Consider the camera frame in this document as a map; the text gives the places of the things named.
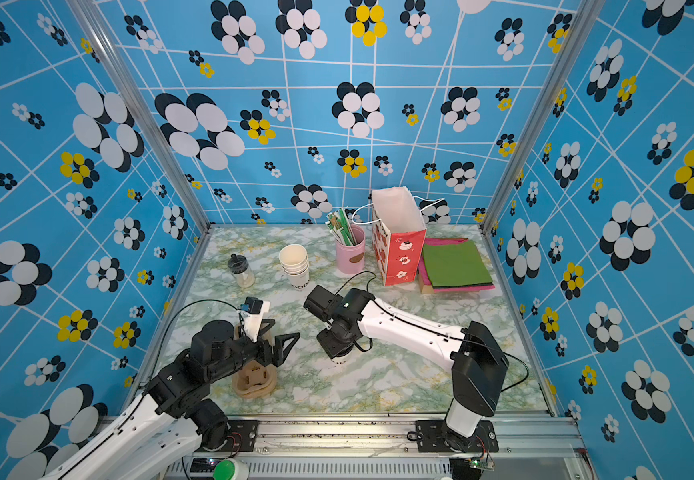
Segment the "table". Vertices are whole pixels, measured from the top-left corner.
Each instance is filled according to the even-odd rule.
[[[365,269],[378,273],[370,230],[366,239]],[[466,236],[477,245],[494,281],[494,266],[486,253],[484,239],[476,225],[429,226],[428,237]],[[311,279],[303,290],[288,283],[278,262],[278,252],[286,244],[302,244],[310,259]],[[240,289],[227,269],[231,254],[248,258],[256,283]],[[278,385],[267,397],[245,400],[232,390],[230,379],[212,385],[209,398],[227,415],[262,413],[335,413],[335,412],[445,412],[452,399],[450,372],[429,360],[380,340],[366,353],[354,351],[343,364],[333,363],[316,340],[324,323],[302,308],[304,299],[315,285],[335,292],[350,275],[335,266],[333,237],[323,225],[311,226],[237,226],[215,228],[186,302],[214,298],[233,305],[246,296],[272,303],[269,314],[276,325],[273,335],[300,332],[286,363],[278,368]],[[363,274],[347,285],[365,288],[371,278]],[[480,293],[435,293],[422,296],[417,282],[385,287],[381,278],[371,282],[377,297],[407,312],[441,322],[466,326],[475,320],[485,323],[501,348],[528,361],[518,336],[514,317],[501,285]],[[210,320],[237,323],[237,315],[220,303],[201,302],[185,310],[176,320],[172,334],[158,359],[158,369],[176,354],[189,348],[192,335]],[[505,385],[523,378],[525,370],[512,360]],[[533,374],[524,383],[503,393],[497,410],[547,410]]]

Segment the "blue wallpaper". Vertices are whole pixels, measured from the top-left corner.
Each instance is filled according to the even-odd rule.
[[[0,4],[0,479],[122,406],[199,236],[66,4]]]
[[[694,0],[609,0],[490,232],[601,480],[694,478]]]
[[[476,221],[579,4],[96,2],[218,224],[317,223],[397,185]]]

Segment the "white bottle with green cap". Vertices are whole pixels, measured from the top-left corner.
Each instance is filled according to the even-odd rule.
[[[247,480],[248,466],[236,458],[222,460],[213,471],[214,480]]]

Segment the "white bag handle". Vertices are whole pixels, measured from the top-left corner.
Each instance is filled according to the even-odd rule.
[[[419,197],[418,195],[414,195],[413,197],[414,197],[414,198],[418,198],[419,200],[425,200],[425,201],[427,201],[427,202],[431,201],[431,202],[432,202],[432,205],[435,205],[435,204],[436,204],[437,202],[439,202],[439,201],[445,200],[445,197],[443,197],[443,198],[438,198],[437,200],[430,200],[429,198],[422,198],[422,197]],[[380,221],[381,218],[377,218],[376,220],[371,220],[370,222],[356,222],[356,221],[354,221],[354,216],[356,215],[356,213],[357,213],[359,210],[365,208],[366,206],[371,206],[371,205],[373,205],[373,203],[363,205],[363,206],[361,206],[360,208],[356,209],[356,210],[354,211],[354,213],[352,214],[352,216],[349,217],[350,221],[351,221],[353,224],[355,224],[355,225],[375,224],[376,222]]]

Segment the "pink cup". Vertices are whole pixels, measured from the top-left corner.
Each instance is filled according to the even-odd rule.
[[[350,228],[358,244],[346,246],[336,242],[336,267],[342,274],[354,275],[365,268],[365,232],[358,225]]]

